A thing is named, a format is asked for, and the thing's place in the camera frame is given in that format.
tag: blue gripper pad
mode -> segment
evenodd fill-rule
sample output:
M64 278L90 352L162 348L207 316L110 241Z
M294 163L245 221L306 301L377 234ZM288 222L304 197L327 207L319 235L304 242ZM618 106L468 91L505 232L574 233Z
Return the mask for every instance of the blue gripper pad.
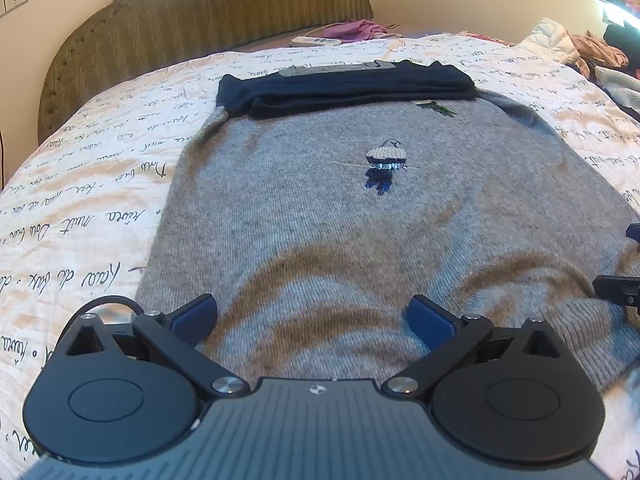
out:
M626 237L640 244L640 224L629 224L626 228Z
M164 326L185 343L196 346L209 336L218 320L218 305L210 294L203 294L167 314Z
M412 297L404 316L429 350L435 350L462 329L459 318L421 294Z

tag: folded navy shirt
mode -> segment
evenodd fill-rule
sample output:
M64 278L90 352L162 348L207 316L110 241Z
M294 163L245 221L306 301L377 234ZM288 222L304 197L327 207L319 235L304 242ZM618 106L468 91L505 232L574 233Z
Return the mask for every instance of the folded navy shirt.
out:
M410 61L393 65L291 76L274 73L253 79L226 74L220 80L217 104L230 117L247 114L266 119L375 102L478 97L473 80L453 65L437 61L430 66Z

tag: knit sweater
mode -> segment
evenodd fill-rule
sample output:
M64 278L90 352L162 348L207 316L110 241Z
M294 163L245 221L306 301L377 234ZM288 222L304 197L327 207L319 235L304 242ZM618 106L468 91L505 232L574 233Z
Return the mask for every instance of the knit sweater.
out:
M497 326L545 317L605 388L640 355L640 323L590 282L638 275L638 217L528 108L484 97L217 108L180 156L136 299L170 312L213 294L200 349L251 382L383 381L429 351L402 316L421 293Z

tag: green patterned headboard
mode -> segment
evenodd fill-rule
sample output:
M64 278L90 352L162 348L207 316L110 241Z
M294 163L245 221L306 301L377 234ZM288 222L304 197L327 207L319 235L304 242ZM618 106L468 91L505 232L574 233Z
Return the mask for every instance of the green patterned headboard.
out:
M91 97L143 73L290 30L371 16L369 0L114 0L53 59L38 140Z

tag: black device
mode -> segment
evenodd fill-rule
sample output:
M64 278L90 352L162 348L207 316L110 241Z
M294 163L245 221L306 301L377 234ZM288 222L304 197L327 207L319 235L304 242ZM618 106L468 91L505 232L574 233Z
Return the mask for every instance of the black device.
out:
M640 224L629 224L625 235L640 243ZM592 285L597 298L636 308L640 314L640 278L600 275L593 280Z
M24 403L41 459L22 478L606 478L589 460L602 400L548 322L496 328L420 295L406 320L431 352L380 388L262 378L251 391L194 348L216 321L208 294L131 324L84 313Z

